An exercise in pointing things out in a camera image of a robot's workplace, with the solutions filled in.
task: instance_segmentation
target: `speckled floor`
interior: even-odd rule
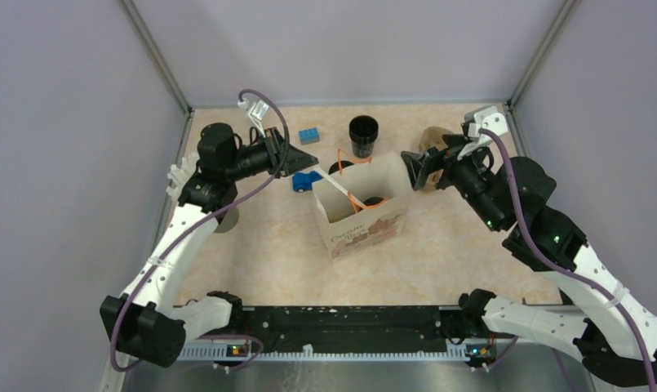
[[[471,105],[369,105],[282,108],[293,145],[297,132],[317,127],[321,141],[301,148],[325,170],[338,147],[350,150],[349,121],[368,114],[379,121],[374,154],[416,151],[421,132],[440,126],[461,132]],[[187,153],[204,126],[223,122],[246,140],[249,123],[239,109],[200,109],[193,119]],[[280,126],[274,114],[266,127]],[[504,140],[514,152],[510,135]],[[492,147],[498,157],[496,148]],[[237,183],[239,194],[265,180]],[[247,305],[444,305],[463,292],[484,288],[528,303],[559,303],[558,290],[501,247],[506,233],[490,233],[454,189],[417,192],[403,234],[333,260],[313,218],[314,197],[292,191],[291,179],[276,180],[240,206],[237,226],[213,234],[182,284],[179,303],[229,291]]]

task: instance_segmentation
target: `paper bag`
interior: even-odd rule
[[[332,257],[346,256],[401,233],[414,192],[405,164],[396,153],[346,167],[342,174],[331,177],[361,202],[372,197],[386,200],[355,213],[348,197],[329,181],[313,184],[318,230]]]

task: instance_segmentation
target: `blue lego brick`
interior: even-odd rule
[[[309,143],[316,143],[319,141],[318,129],[309,128],[303,131],[300,131],[300,143],[302,145],[308,145]]]
[[[312,184],[322,177],[320,174],[315,171],[310,171],[309,173],[295,173],[292,176],[292,190],[295,192],[304,192],[307,190],[312,190]]]

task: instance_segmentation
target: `white wall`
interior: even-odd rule
[[[657,0],[582,2],[518,112],[550,204],[657,313]]]
[[[189,102],[509,98],[562,0],[135,0]]]
[[[183,127],[118,2],[0,2],[0,391],[97,387]]]

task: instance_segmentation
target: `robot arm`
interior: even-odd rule
[[[453,185],[492,231],[510,230],[517,223],[505,167],[494,174],[484,165],[491,156],[491,138],[480,133],[489,129],[497,136],[508,125],[495,107],[465,115],[463,135],[446,135],[449,146],[424,154],[403,152],[411,183],[420,189],[428,174],[443,169],[437,187]],[[511,158],[530,236],[540,251],[555,265],[595,281],[611,292],[608,301],[598,290],[575,278],[550,269],[530,251],[516,225],[503,242],[514,257],[556,284],[585,316],[557,315],[514,304],[493,293],[477,290],[461,297],[463,311],[481,320],[493,332],[510,333],[549,345],[578,360],[593,374],[619,386],[646,384],[641,351],[617,302],[635,321],[646,343],[657,380],[657,316],[633,298],[600,262],[585,234],[566,215],[547,207],[556,181],[529,158]]]
[[[224,294],[210,293],[194,304],[174,306],[194,257],[223,218],[209,214],[230,208],[237,180],[261,172],[289,176],[318,163],[289,145],[275,128],[259,134],[251,145],[237,145],[228,124],[211,124],[201,132],[195,164],[182,162],[191,172],[171,173],[180,189],[168,190],[178,202],[169,228],[119,298],[107,296],[100,307],[108,336],[122,320],[115,339],[118,351],[168,367],[186,341],[228,324],[232,304]]]

